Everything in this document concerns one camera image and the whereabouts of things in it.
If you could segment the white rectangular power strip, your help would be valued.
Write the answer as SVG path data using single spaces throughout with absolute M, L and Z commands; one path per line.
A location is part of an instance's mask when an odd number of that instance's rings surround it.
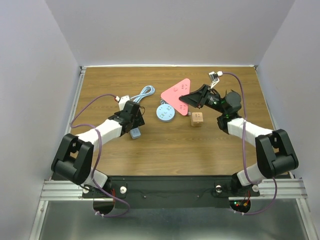
M 133 140 L 141 137 L 141 132 L 138 127 L 131 129 L 129 133 L 130 133 L 130 136 Z

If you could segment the pink triangular power strip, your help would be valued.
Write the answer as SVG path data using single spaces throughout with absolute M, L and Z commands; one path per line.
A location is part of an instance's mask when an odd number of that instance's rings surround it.
M 189 113 L 189 105 L 181 101 L 180 97 L 190 93 L 190 85 L 191 80 L 185 78 L 167 90 L 163 91 L 160 97 L 182 116 L 187 116 Z

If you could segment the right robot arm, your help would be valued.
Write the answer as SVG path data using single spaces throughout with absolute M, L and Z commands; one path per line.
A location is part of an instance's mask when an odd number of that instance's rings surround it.
M 217 125 L 223 132 L 241 138 L 255 147 L 256 163 L 247 166 L 243 156 L 243 170 L 231 177 L 230 189 L 235 195 L 242 195 L 248 186 L 258 184 L 298 168 L 299 161 L 288 133 L 283 129 L 271 130 L 259 127 L 239 115 L 244 108 L 244 94 L 231 90 L 224 97 L 204 84 L 201 88 L 179 99 L 195 108 L 207 106 L 221 113 Z

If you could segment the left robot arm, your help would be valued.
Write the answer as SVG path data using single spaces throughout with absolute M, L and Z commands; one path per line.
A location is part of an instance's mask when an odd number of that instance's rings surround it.
M 94 152 L 98 151 L 100 157 L 104 144 L 143 126 L 144 113 L 143 106 L 128 100 L 122 110 L 115 112 L 102 124 L 91 126 L 90 130 L 78 135 L 64 135 L 53 158 L 51 170 L 78 186 L 94 187 L 100 197 L 108 196 L 111 184 L 106 174 L 92 166 Z

